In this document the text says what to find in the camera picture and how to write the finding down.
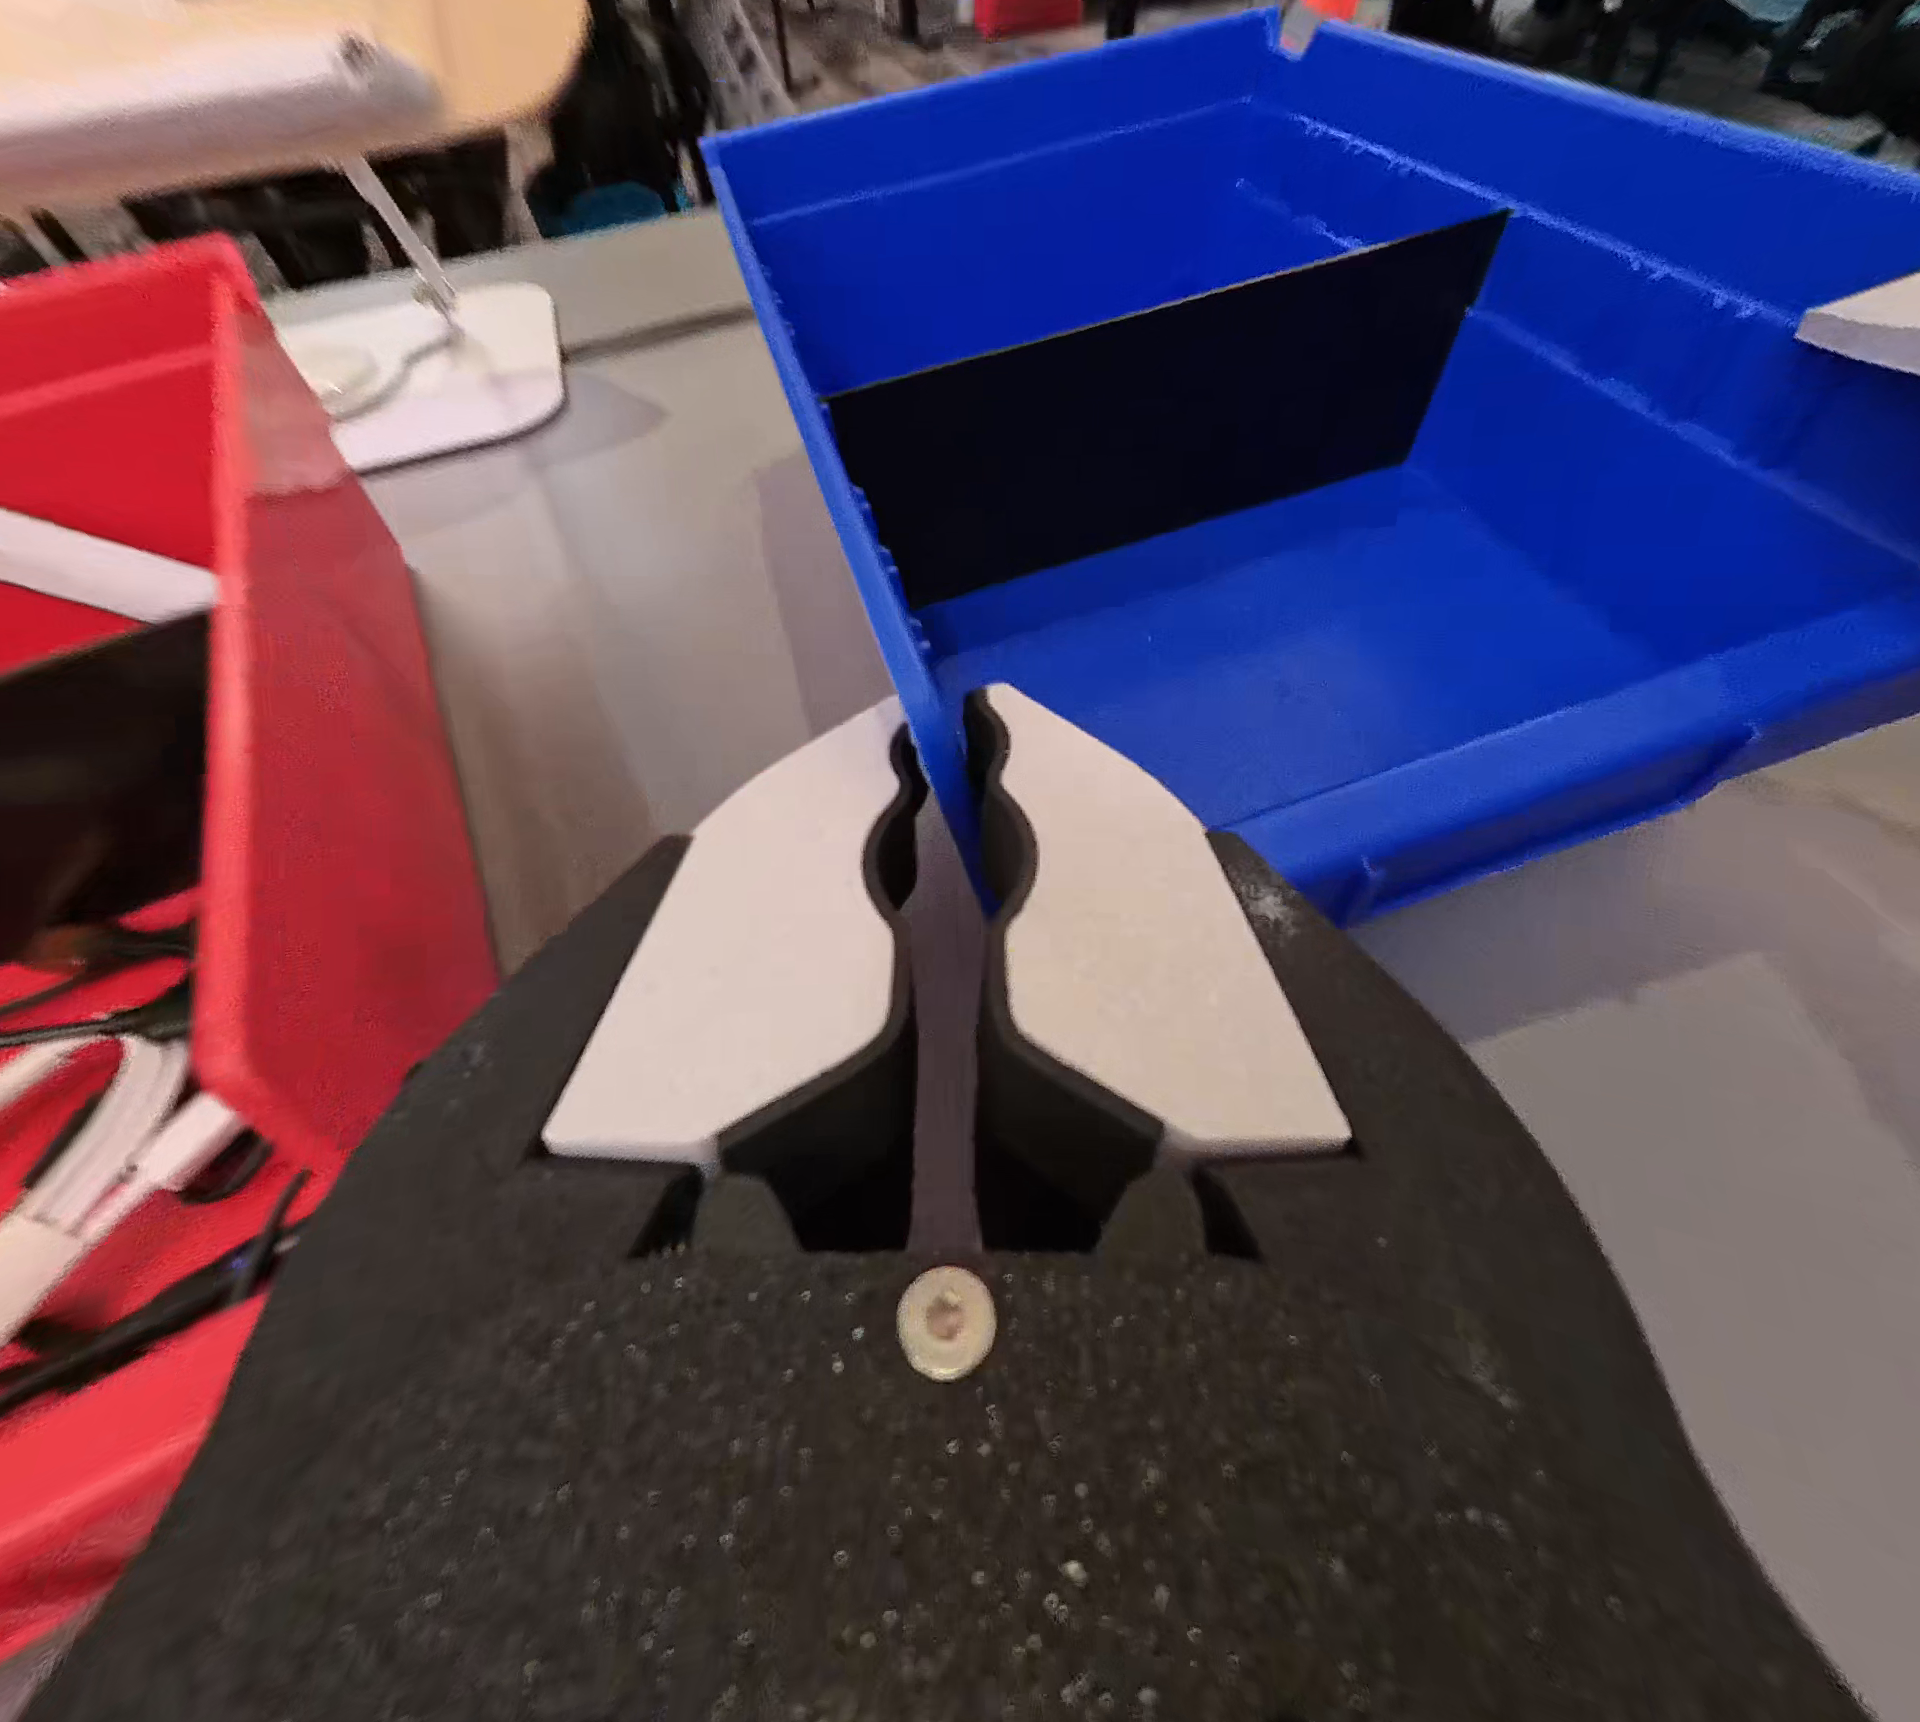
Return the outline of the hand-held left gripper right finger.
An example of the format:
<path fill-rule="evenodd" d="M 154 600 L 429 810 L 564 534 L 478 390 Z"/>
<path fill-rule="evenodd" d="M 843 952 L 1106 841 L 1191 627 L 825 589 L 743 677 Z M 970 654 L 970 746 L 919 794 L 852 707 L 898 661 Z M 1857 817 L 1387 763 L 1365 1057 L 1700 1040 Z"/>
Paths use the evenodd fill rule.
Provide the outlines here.
<path fill-rule="evenodd" d="M 1351 1120 L 1209 827 L 1009 682 L 966 702 L 995 898 L 976 1016 L 976 1212 L 1091 1251 L 1155 1169 L 1335 1157 Z"/>

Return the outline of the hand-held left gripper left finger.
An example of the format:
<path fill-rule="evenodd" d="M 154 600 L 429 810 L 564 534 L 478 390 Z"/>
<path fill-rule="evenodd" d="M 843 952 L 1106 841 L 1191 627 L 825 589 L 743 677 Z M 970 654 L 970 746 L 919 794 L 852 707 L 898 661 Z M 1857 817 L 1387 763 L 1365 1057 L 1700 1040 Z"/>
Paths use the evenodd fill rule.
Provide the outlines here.
<path fill-rule="evenodd" d="M 898 702 L 719 801 L 678 841 L 541 1147 L 757 1180 L 811 1251 L 905 1249 L 921 801 Z"/>

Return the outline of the blue plastic bin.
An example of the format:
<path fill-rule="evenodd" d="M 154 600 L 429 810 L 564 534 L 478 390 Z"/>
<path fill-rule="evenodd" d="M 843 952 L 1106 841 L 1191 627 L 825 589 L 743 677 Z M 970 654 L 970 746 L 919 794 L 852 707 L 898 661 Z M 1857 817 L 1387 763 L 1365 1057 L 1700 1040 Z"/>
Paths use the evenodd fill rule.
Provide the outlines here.
<path fill-rule="evenodd" d="M 1252 10 L 715 135 L 878 650 L 979 864 L 1009 682 L 1358 920 L 1914 716 L 1914 378 L 1795 337 L 1914 174 Z M 1510 221 L 1409 459 L 910 611 L 825 397 Z"/>

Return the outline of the red plastic bin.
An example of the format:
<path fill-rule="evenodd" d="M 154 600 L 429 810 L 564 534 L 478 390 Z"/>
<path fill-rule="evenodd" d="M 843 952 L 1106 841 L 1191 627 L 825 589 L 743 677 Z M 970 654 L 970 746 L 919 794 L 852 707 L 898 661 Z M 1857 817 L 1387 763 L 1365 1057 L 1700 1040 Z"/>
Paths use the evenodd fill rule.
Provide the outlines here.
<path fill-rule="evenodd" d="M 5 281 L 5 677 L 210 618 L 201 877 L 5 962 L 5 1657 L 154 1530 L 272 1268 L 497 980 L 412 573 L 219 237 Z"/>

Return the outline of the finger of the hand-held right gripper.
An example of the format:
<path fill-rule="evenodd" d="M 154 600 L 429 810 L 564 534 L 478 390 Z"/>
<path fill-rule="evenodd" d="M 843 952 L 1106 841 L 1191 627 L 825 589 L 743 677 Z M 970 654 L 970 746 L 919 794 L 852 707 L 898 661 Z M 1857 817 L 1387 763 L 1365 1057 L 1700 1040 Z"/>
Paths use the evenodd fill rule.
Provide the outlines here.
<path fill-rule="evenodd" d="M 1917 375 L 1920 275 L 1817 303 L 1799 317 L 1795 337 L 1830 355 Z"/>

